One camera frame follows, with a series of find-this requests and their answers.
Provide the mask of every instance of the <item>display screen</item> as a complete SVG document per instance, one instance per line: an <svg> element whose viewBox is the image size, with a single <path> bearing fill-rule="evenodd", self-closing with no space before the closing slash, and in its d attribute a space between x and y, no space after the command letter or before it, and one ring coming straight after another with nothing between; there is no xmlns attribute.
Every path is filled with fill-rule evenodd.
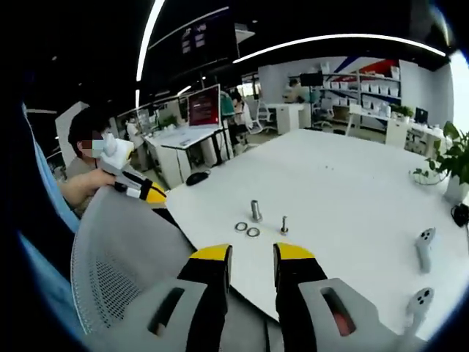
<svg viewBox="0 0 469 352"><path fill-rule="evenodd" d="M220 117L220 86L206 88L188 97L189 125L218 124Z"/></svg>
<svg viewBox="0 0 469 352"><path fill-rule="evenodd" d="M150 49L151 68L145 69L145 79L170 81L236 58L235 25L231 15L218 13L179 30Z"/></svg>

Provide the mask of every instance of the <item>computer monitor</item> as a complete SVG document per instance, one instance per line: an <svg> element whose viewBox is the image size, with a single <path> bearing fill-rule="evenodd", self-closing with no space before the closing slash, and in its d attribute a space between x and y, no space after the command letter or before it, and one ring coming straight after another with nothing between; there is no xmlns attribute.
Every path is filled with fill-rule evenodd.
<svg viewBox="0 0 469 352"><path fill-rule="evenodd" d="M318 87L323 83L322 72L318 73L303 73L300 75L300 83L303 87Z"/></svg>
<svg viewBox="0 0 469 352"><path fill-rule="evenodd" d="M190 126L220 125L220 84L188 96Z"/></svg>
<svg viewBox="0 0 469 352"><path fill-rule="evenodd" d="M428 111L420 108L416 109L416 118L417 123L426 124L428 123Z"/></svg>

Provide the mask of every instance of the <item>white table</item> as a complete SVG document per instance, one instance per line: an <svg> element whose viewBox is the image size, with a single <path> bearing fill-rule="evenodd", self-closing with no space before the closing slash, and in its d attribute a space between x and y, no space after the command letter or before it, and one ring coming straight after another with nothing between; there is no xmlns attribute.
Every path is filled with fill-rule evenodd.
<svg viewBox="0 0 469 352"><path fill-rule="evenodd" d="M441 129L429 128L426 125L422 125L422 124L415 123L415 122L406 123L406 122L390 119L389 117L382 116L382 115L379 115L379 114L375 114L373 112L366 111L366 110L363 110L363 112L361 114L358 114L358 115L359 116L373 117L373 118L378 119L378 120L387 121L388 122L388 128L386 129L386 144L394 145L395 147L400 147L402 149L405 148L405 142L406 142L406 139L407 139L407 132L410 129L414 129L414 130L425 133L426 135L428 135L427 141L426 141L426 150L425 150L425 154L424 154L427 158L430 158L433 155L433 144L434 144L435 140L440 139L442 142L446 141L447 145L451 144L451 140L445 138L445 136L443 135L443 130L441 130ZM345 132L346 136L350 135L353 116L354 116L354 114L350 114L349 122L347 124L347 129L346 129L346 132Z"/></svg>
<svg viewBox="0 0 469 352"><path fill-rule="evenodd" d="M177 187L167 207L197 249L233 245L232 286L271 317L278 318L272 245L289 242L374 303L397 333L410 297L433 287L435 300L418 331L428 339L468 283L469 255L465 231L443 201L445 185L419 186L408 174L424 164L419 155L382 144L298 130L213 169L198 185ZM253 225L252 199L264 218L258 238L234 231L239 221ZM287 237L279 234L283 215ZM439 235L438 262L420 275L414 242L429 227Z"/></svg>
<svg viewBox="0 0 469 352"><path fill-rule="evenodd" d="M286 134L300 128L300 111L304 110L303 104L265 104L268 109L277 111L277 131L278 134Z"/></svg>
<svg viewBox="0 0 469 352"><path fill-rule="evenodd" d="M174 130L156 131L151 136L145 136L153 158L160 164L161 172L170 188L174 188L191 175L191 165L185 151L197 143L202 144L204 159L209 164L219 165L222 162L221 146L223 139L218 141L217 133L222 127L179 127ZM229 158L227 145L226 158Z"/></svg>

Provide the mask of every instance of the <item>computer mouse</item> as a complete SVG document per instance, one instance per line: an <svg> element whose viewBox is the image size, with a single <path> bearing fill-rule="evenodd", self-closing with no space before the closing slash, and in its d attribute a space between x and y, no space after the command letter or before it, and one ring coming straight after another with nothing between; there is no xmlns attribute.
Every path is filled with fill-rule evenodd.
<svg viewBox="0 0 469 352"><path fill-rule="evenodd" d="M185 181L185 184L188 186L193 186L199 183L200 181L205 180L208 177L206 172L195 172Z"/></svg>

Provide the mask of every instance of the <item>black hair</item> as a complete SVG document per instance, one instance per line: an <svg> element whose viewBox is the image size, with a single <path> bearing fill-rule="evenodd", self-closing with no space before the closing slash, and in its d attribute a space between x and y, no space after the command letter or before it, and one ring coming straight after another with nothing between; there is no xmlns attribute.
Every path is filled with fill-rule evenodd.
<svg viewBox="0 0 469 352"><path fill-rule="evenodd" d="M237 101L242 101L243 100L242 97L241 97L240 92L237 89L231 92L230 98L232 100L236 99Z"/></svg>
<svg viewBox="0 0 469 352"><path fill-rule="evenodd" d="M102 133L109 127L109 121L99 110L88 107L80 111L72 120L68 133L68 142L75 154L81 158L77 143L93 139L93 132Z"/></svg>

